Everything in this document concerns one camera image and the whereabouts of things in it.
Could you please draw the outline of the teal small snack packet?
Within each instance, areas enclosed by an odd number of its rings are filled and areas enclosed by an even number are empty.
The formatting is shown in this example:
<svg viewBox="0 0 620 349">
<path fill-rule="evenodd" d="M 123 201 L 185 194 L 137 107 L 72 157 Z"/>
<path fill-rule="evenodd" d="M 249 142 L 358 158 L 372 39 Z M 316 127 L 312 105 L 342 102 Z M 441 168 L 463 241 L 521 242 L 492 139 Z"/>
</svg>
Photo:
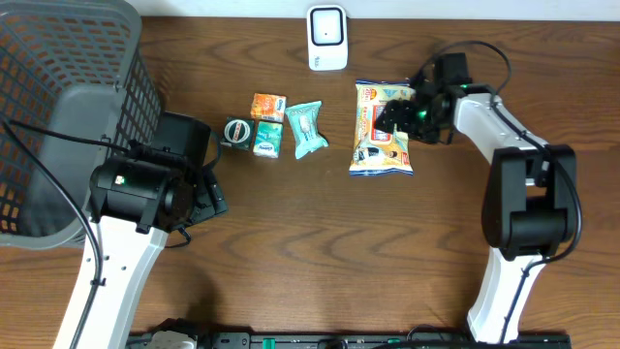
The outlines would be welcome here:
<svg viewBox="0 0 620 349">
<path fill-rule="evenodd" d="M 328 147 L 327 140 L 318 130 L 318 116 L 321 106 L 321 101 L 315 101 L 285 109 L 285 116 L 288 118 L 294 134 L 294 156 L 297 160 L 307 153 Z"/>
</svg>

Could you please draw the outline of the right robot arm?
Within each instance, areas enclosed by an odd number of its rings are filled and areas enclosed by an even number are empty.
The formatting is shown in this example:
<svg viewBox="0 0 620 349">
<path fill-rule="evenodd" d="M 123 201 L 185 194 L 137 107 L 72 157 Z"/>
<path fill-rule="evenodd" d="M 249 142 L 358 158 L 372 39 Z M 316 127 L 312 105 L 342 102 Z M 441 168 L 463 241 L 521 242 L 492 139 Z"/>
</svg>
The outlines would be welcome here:
<svg viewBox="0 0 620 349">
<path fill-rule="evenodd" d="M 414 96 L 387 102 L 374 125 L 423 143 L 436 142 L 443 130 L 459 132 L 488 161 L 481 225 L 489 257 L 467 322 L 477 342 L 515 342 L 537 277 L 580 240 L 574 151 L 529 132 L 494 88 L 469 79 L 441 87 L 425 81 Z"/>
</svg>

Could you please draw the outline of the dark green round-label box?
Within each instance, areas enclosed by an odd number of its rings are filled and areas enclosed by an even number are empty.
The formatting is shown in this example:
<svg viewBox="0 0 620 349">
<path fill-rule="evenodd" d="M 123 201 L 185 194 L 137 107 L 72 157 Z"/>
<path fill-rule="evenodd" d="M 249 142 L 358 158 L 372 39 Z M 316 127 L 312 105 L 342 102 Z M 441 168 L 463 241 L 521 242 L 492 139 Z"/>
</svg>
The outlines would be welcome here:
<svg viewBox="0 0 620 349">
<path fill-rule="evenodd" d="M 245 118 L 228 117 L 220 144 L 248 151 L 252 143 L 255 121 Z"/>
</svg>

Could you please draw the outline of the large white snack bag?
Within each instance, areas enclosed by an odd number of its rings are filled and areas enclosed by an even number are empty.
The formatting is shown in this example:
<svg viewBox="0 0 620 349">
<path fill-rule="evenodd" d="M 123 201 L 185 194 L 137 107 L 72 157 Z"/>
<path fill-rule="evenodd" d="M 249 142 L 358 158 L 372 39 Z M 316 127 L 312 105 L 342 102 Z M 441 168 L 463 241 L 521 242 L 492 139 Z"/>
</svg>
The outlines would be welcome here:
<svg viewBox="0 0 620 349">
<path fill-rule="evenodd" d="M 358 79 L 356 127 L 351 176 L 413 175 L 405 133 L 379 130 L 375 123 L 388 102 L 410 99 L 414 90 L 406 82 Z"/>
</svg>

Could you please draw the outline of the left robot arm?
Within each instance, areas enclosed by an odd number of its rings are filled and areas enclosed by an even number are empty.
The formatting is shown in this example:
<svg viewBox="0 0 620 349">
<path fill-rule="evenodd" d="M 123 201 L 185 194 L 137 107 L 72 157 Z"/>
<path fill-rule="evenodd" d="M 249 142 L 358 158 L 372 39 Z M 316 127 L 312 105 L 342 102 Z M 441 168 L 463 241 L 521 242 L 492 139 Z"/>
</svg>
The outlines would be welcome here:
<svg viewBox="0 0 620 349">
<path fill-rule="evenodd" d="M 138 145 L 109 158 L 90 179 L 93 244 L 54 345 L 124 347 L 146 279 L 173 231 L 227 211 L 205 152 L 176 154 Z"/>
</svg>

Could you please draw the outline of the orange tissue pack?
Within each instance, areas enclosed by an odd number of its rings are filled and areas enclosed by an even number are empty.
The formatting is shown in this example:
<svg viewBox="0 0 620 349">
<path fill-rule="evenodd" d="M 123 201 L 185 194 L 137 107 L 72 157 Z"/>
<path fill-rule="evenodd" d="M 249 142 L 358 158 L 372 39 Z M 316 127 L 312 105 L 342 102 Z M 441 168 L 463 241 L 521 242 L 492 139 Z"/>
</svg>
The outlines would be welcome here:
<svg viewBox="0 0 620 349">
<path fill-rule="evenodd" d="M 250 115 L 254 119 L 282 123 L 285 116 L 286 105 L 286 96 L 255 93 Z"/>
</svg>

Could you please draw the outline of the green tissue pack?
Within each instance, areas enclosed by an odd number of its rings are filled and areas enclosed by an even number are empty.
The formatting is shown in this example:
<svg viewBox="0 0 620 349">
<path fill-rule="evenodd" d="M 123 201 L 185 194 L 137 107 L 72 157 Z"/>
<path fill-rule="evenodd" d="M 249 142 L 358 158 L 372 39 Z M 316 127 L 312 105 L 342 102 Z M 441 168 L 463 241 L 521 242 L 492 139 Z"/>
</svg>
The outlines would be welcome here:
<svg viewBox="0 0 620 349">
<path fill-rule="evenodd" d="M 281 123 L 260 121 L 253 146 L 253 153 L 260 157 L 278 158 L 282 135 L 283 125 Z"/>
</svg>

